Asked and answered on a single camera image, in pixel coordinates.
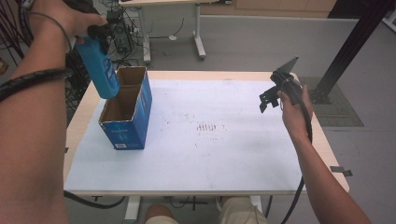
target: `metal stand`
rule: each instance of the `metal stand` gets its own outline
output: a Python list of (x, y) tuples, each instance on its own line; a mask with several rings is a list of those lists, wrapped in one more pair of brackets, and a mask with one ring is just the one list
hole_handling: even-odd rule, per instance
[(392, 4), (393, 0), (372, 1), (346, 39), (343, 47), (338, 51), (322, 80), (310, 92), (310, 97), (314, 104), (328, 104), (330, 102), (329, 93), (332, 87), (343, 75), (376, 26), (385, 17)]
[(396, 25), (394, 24), (394, 22), (396, 22), (396, 9), (389, 16), (389, 18), (382, 19), (382, 22), (384, 22), (393, 32), (396, 32)]
[(125, 218), (122, 224), (135, 224), (139, 215), (140, 196), (129, 196), (125, 211)]
[[(137, 14), (140, 20), (140, 27), (142, 29), (142, 36), (143, 36), (143, 61), (145, 64), (149, 64), (151, 62), (151, 55), (150, 55), (150, 47), (149, 47), (149, 34), (147, 33), (146, 25), (145, 25), (145, 15), (143, 12), (142, 7), (136, 7)], [(201, 59), (206, 57), (204, 45), (202, 44), (201, 36), (200, 36), (200, 15), (201, 15), (201, 6), (199, 3), (195, 4), (195, 30), (192, 32), (195, 40), (195, 45), (198, 49), (198, 55)]]
[(195, 13), (195, 32), (192, 33), (194, 34), (194, 40), (198, 49), (198, 54), (201, 59), (204, 59), (206, 57), (206, 53), (200, 36), (201, 23), (199, 17), (201, 15), (201, 6), (199, 4), (195, 4)]

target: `blue spray bottle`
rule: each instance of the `blue spray bottle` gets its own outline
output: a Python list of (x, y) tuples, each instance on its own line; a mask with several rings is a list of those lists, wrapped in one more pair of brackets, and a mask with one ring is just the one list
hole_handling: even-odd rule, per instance
[(76, 44), (76, 49), (88, 70), (93, 84), (103, 99), (117, 95), (120, 82), (101, 43), (96, 37), (84, 37), (84, 44)]

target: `white desk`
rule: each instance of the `white desk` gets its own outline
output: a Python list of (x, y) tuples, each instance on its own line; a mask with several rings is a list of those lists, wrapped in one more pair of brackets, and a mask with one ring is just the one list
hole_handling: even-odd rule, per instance
[(143, 35), (143, 59), (145, 63), (151, 62), (149, 35), (145, 20), (164, 20), (172, 14), (183, 16), (193, 16), (195, 18), (195, 31), (193, 32), (198, 55), (201, 59), (206, 56), (204, 45), (200, 36), (200, 4), (211, 3), (217, 0), (131, 0), (120, 1), (121, 7), (135, 7), (139, 15), (140, 27)]
[[(259, 94), (274, 85), (270, 75), (148, 71), (153, 105), (140, 151), (112, 148), (97, 124), (103, 102), (91, 85), (67, 130), (65, 189), (79, 195), (293, 193), (301, 172), (281, 111), (259, 109)], [(338, 166), (316, 117), (313, 129), (318, 154)], [(344, 176), (334, 176), (348, 190)]]

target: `black cable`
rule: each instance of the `black cable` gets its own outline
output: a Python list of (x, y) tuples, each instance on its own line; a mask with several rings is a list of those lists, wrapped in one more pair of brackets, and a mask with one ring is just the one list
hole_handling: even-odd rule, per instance
[[(183, 20), (181, 21), (181, 25), (180, 25), (180, 28), (178, 28), (178, 30), (174, 33), (174, 34), (172, 34), (172, 35), (177, 35), (177, 33), (181, 30), (181, 28), (183, 28), (183, 25), (184, 25), (184, 18), (183, 18)], [(154, 36), (154, 37), (150, 37), (150, 39), (160, 39), (160, 38), (168, 38), (169, 36)]]
[(78, 197), (76, 194), (69, 192), (67, 190), (64, 190), (64, 197), (71, 199), (77, 203), (82, 203), (84, 205), (87, 205), (89, 207), (93, 207), (93, 208), (99, 208), (99, 209), (109, 209), (109, 208), (114, 208), (118, 205), (120, 205), (124, 200), (125, 200), (125, 196), (122, 197), (119, 201), (117, 201), (116, 203), (111, 203), (111, 204), (101, 204), (101, 203), (93, 203), (90, 201), (87, 201), (83, 198)]
[[(305, 127), (306, 127), (306, 130), (308, 132), (308, 139), (312, 143), (312, 124), (311, 124), (311, 117), (309, 116), (308, 109), (306, 108), (306, 105), (305, 105), (305, 103), (304, 103), (304, 101), (301, 98), (301, 95), (299, 93), (290, 92), (289, 94), (295, 94), (297, 96), (296, 99), (298, 101), (298, 105), (300, 106), (300, 108), (301, 108), (301, 110), (303, 112), (303, 116), (304, 116), (304, 120), (305, 120)], [(298, 202), (298, 200), (300, 198), (301, 192), (303, 191), (303, 187), (304, 187), (304, 178), (301, 177), (300, 185), (297, 188), (297, 191), (296, 191), (296, 193), (294, 195), (294, 199), (293, 199), (293, 201), (291, 203), (291, 206), (289, 208), (288, 213), (285, 215), (285, 218), (281, 222), (282, 224), (284, 224), (284, 223), (286, 223), (288, 221), (291, 213), (294, 210), (295, 205), (297, 204), (297, 202)]]
[(265, 211), (265, 218), (268, 218), (268, 214), (270, 214), (271, 204), (272, 204), (273, 198), (274, 198), (274, 196), (271, 195), (270, 196), (270, 200), (268, 201), (267, 210)]
[(132, 29), (131, 31), (134, 32), (134, 29), (138, 29), (138, 27), (134, 24), (134, 21), (131, 19), (131, 16), (128, 14), (128, 12), (126, 12), (126, 8), (123, 10), (123, 14), (126, 15), (126, 18), (129, 19), (129, 22), (131, 23)]
[(2, 8), (2, 10), (0, 10), (0, 16), (2, 16), (3, 20), (5, 20), (2, 23), (6, 26), (7, 31), (10, 33), (10, 36), (12, 37), (12, 40), (16, 43), (16, 45), (18, 45), (18, 48), (20, 49), (21, 47), (20, 47), (20, 43), (18, 41), (18, 38), (23, 39), (23, 36), (18, 32), (18, 29), (17, 29), (16, 25), (13, 25), (12, 21), (9, 20), (9, 18), (7, 16), (7, 13), (6, 13), (5, 9), (4, 9), (4, 6), (3, 6), (3, 4), (1, 4), (1, 2), (0, 2), (0, 7)]
[(17, 51), (18, 55), (20, 56), (20, 58), (22, 59), (24, 57), (23, 51), (16, 45), (16, 41), (15, 39), (12, 39), (12, 36), (9, 35), (9, 33), (7, 32), (6, 28), (3, 26), (3, 23), (0, 23), (0, 30), (3, 32), (4, 36), (6, 37), (6, 39), (9, 42), (9, 45), (15, 49), (15, 51)]
[(136, 61), (137, 66), (140, 66), (140, 63), (139, 63), (139, 61), (137, 59), (130, 59), (130, 60)]
[(67, 44), (69, 46), (69, 50), (72, 50), (73, 47), (72, 47), (72, 44), (70, 43), (69, 37), (67, 36), (67, 32), (66, 32), (66, 30), (62, 27), (62, 25), (58, 21), (53, 19), (51, 16), (48, 16), (48, 15), (46, 15), (44, 13), (41, 13), (41, 12), (33, 12), (33, 11), (28, 11), (28, 10), (26, 10), (26, 12), (29, 13), (29, 14), (45, 17), (45, 18), (55, 22), (55, 24), (61, 29), (62, 33), (64, 34), (64, 37), (67, 40)]
[[(4, 27), (3, 27), (3, 25), (2, 25), (2, 23), (0, 23), (0, 30), (1, 31), (3, 31), (3, 34), (7, 37), (7, 32), (5, 31), (5, 30), (3, 30), (4, 29)], [(0, 38), (2, 39), (2, 41), (4, 42), (4, 43), (6, 43), (6, 40), (3, 38), (3, 36), (2, 35), (0, 35)], [(11, 41), (11, 40), (9, 40), (10, 41), (10, 46), (11, 47), (13, 47), (13, 42)], [(15, 65), (16, 66), (18, 66), (18, 64), (17, 64), (17, 61), (15, 60), (15, 58), (14, 58), (14, 55), (12, 55), (12, 52), (11, 52), (11, 50), (9, 49), (9, 47), (7, 47), (7, 50), (8, 50), (8, 52), (9, 52), (9, 55), (11, 56), (11, 58), (12, 58), (12, 61), (14, 61), (14, 63), (15, 63)]]
[(21, 7), (21, 2), (18, 3), (18, 19), (20, 21), (20, 27), (22, 31), (22, 35), (24, 37), (24, 43), (30, 47), (33, 41), (33, 34), (29, 28), (28, 18), (25, 13), (25, 10)]
[[(12, 18), (12, 20), (14, 21), (13, 26), (14, 26), (14, 27), (17, 27), (17, 22), (15, 21), (14, 12), (13, 12), (13, 10), (11, 9), (11, 6), (9, 5), (9, 2), (8, 2), (8, 1), (6, 1), (6, 4), (7, 4), (7, 6), (8, 6), (9, 12), (11, 13), (11, 18)], [(18, 30), (15, 29), (14, 31), (15, 31), (15, 36), (14, 36), (14, 37), (17, 37), (17, 36), (18, 36)]]
[(0, 85), (0, 102), (18, 91), (23, 91), (27, 88), (33, 87), (34, 85), (55, 79), (65, 79), (73, 76), (73, 74), (73, 70), (70, 68), (60, 68), (41, 70), (13, 78)]
[(175, 206), (175, 205), (173, 204), (173, 202), (172, 202), (172, 197), (169, 198), (169, 203), (170, 203), (170, 204), (172, 205), (172, 207), (174, 207), (174, 208), (182, 208), (182, 207), (184, 207), (184, 205), (187, 204), (187, 202), (189, 201), (189, 198), (190, 198), (190, 196), (187, 196), (186, 202), (184, 202), (181, 206)]
[(113, 51), (111, 51), (110, 53), (108, 53), (108, 55), (113, 54), (114, 52), (116, 52), (117, 48), (113, 49)]

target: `blue cardboard box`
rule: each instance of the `blue cardboard box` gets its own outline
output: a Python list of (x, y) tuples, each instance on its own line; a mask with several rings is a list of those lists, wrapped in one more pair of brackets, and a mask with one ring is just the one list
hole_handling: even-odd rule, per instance
[(146, 67), (122, 67), (120, 91), (106, 101), (99, 124), (117, 150), (144, 149), (151, 109)]

